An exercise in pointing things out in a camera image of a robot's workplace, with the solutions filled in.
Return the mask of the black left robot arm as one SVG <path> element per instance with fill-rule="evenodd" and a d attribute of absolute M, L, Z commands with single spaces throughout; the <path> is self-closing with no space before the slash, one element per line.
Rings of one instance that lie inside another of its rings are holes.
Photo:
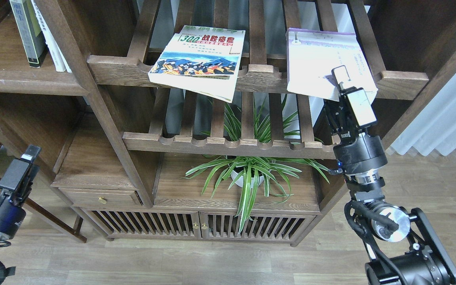
<path fill-rule="evenodd" d="M 14 159 L 5 175 L 0 180 L 0 242 L 2 247 L 11 245 L 13 239 L 23 222 L 26 212 L 22 206 L 28 198 L 33 180 L 40 167 L 34 164 L 41 148 L 29 145 L 20 158 Z M 0 261 L 0 284 L 6 277 L 15 274 L 15 267 L 5 267 Z"/>

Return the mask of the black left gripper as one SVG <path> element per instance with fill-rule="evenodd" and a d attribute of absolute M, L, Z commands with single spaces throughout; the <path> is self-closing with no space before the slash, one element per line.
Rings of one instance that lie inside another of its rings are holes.
<path fill-rule="evenodd" d="M 0 242 L 3 246 L 11 245 L 9 240 L 14 238 L 25 218 L 26 212 L 22 206 L 40 170 L 34 161 L 41 150 L 39 146 L 29 145 L 20 158 L 11 162 L 0 180 Z M 16 205 L 11 198 L 16 198 Z"/>

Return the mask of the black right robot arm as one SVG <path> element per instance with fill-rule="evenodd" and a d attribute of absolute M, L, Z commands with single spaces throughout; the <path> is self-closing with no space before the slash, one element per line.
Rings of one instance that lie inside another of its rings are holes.
<path fill-rule="evenodd" d="M 454 262 L 425 213 L 385 200 L 378 170 L 388 161 L 380 137 L 369 135 L 376 117 L 365 90 L 344 65 L 332 70 L 332 78 L 338 94 L 325 101 L 324 110 L 340 144 L 333 148 L 337 167 L 329 173 L 342 174 L 349 189 L 344 215 L 369 255 L 369 284 L 455 285 Z"/>

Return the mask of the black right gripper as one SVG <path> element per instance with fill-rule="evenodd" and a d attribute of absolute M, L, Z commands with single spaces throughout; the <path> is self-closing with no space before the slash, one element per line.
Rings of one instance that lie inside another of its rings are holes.
<path fill-rule="evenodd" d="M 345 65 L 335 67 L 331 74 L 340 101 L 324 99 L 328 124 L 333 135 L 351 139 L 351 117 L 360 129 L 375 125 L 377 119 L 365 90 L 355 87 Z M 379 182 L 378 170 L 388 163 L 378 135 L 360 134 L 354 143 L 341 144 L 333 150 L 348 181 L 360 185 Z"/>

